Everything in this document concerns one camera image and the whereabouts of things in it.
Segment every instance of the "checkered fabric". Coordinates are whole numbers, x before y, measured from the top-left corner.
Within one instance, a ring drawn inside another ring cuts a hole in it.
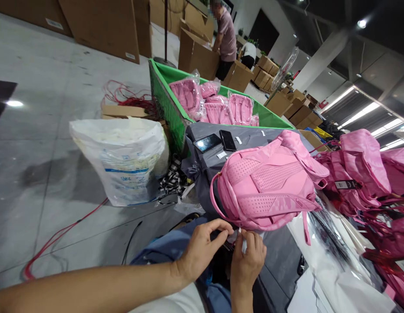
[[[166,176],[160,181],[159,190],[165,193],[163,197],[174,193],[181,196],[189,185],[186,181],[186,176],[180,169],[181,164],[182,160],[176,154],[173,154],[169,170],[167,171]]]

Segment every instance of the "green cart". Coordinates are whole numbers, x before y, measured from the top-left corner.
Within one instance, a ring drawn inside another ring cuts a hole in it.
[[[188,77],[190,74],[171,68],[169,66],[154,62],[153,59],[149,60],[150,67],[150,81],[151,81],[151,94],[156,101],[156,106],[159,115],[169,124],[170,132],[172,134],[173,144],[170,150],[174,153],[181,153],[183,151],[185,142],[186,127],[195,123],[185,110],[180,105],[179,101],[173,94],[169,84],[178,80]],[[207,80],[201,78],[201,84]],[[228,91],[247,96],[239,91],[221,86],[219,94],[228,96]],[[276,114],[254,100],[253,114],[258,114],[260,126],[258,128],[276,128],[276,129],[294,129],[291,125],[286,123]]]

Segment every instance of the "floor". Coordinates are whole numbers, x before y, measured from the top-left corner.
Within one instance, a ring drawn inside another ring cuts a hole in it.
[[[156,25],[152,46],[154,56],[164,56],[163,31]],[[168,59],[178,64],[179,39],[171,33]],[[70,137],[69,121],[100,116],[101,88],[108,80],[135,92],[150,90],[147,59],[140,56],[140,61],[113,57],[0,14],[0,80],[17,83],[12,100],[23,103],[7,106],[0,117],[0,289],[21,283],[24,266],[45,242],[106,197]],[[252,85],[246,92],[266,101]],[[140,221],[128,260],[193,210],[157,202],[126,208],[107,204],[47,250],[32,273],[43,277],[120,264]]]

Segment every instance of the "phone screen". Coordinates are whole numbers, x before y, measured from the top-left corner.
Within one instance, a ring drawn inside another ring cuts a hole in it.
[[[222,143],[224,144],[224,150],[225,151],[237,151],[237,148],[235,147],[234,140],[233,140],[232,135],[231,135],[231,133],[229,131],[220,130],[219,134],[221,135]]]
[[[193,144],[203,153],[216,145],[219,145],[220,143],[221,139],[217,135],[212,134],[208,137],[202,138],[201,140],[195,141]]]

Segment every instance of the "metal pole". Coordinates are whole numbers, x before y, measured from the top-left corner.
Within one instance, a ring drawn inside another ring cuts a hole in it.
[[[164,0],[164,60],[167,63],[167,1]]]

